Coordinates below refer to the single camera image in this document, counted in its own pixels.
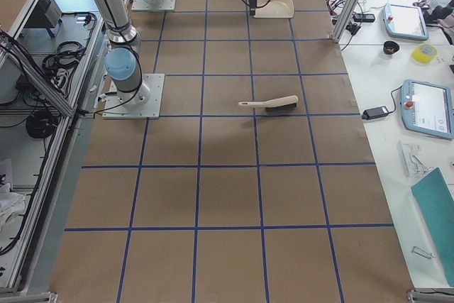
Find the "tablet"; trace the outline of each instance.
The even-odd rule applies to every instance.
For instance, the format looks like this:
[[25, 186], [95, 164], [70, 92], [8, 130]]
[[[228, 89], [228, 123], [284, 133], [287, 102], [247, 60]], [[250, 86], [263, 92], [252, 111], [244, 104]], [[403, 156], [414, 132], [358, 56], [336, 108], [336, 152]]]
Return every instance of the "tablet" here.
[[386, 4], [383, 21], [390, 37], [428, 40], [426, 23], [419, 7]]
[[453, 103], [448, 87], [408, 79], [402, 85], [405, 128], [439, 138], [454, 138]]

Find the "white dustpan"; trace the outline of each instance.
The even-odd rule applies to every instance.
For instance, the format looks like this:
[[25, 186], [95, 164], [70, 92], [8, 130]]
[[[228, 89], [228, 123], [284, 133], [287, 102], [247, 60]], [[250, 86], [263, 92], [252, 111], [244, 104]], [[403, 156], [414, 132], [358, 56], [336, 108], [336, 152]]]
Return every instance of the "white dustpan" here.
[[[268, 0], [257, 0], [262, 6]], [[294, 6], [292, 0], [271, 0], [268, 5], [255, 10], [254, 18], [293, 18]]]

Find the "black bristles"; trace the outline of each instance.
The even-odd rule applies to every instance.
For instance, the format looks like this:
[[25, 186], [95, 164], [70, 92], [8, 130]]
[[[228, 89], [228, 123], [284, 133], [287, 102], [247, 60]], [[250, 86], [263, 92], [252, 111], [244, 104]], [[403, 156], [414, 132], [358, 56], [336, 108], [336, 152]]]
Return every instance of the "black bristles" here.
[[274, 106], [265, 108], [266, 111], [279, 111], [279, 110], [290, 110], [297, 107], [296, 103], [285, 104], [284, 106]]

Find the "black cup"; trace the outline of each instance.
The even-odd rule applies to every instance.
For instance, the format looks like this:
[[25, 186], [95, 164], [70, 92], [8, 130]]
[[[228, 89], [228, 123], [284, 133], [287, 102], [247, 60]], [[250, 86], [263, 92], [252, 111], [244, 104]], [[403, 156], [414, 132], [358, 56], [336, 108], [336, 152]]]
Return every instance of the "black cup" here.
[[396, 53], [397, 51], [399, 51], [399, 49], [400, 49], [399, 44], [397, 44], [396, 42], [393, 42], [392, 40], [387, 40], [383, 44], [383, 52], [386, 55], [392, 55], [393, 53]]

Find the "yellow tape roll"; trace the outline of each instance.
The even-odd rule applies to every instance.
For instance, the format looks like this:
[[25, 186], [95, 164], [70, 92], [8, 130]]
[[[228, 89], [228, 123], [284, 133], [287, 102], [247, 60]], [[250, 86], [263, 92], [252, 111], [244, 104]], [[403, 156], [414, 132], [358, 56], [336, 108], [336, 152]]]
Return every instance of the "yellow tape roll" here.
[[434, 46], [423, 43], [416, 46], [411, 56], [418, 62], [427, 64], [437, 56], [437, 53]]

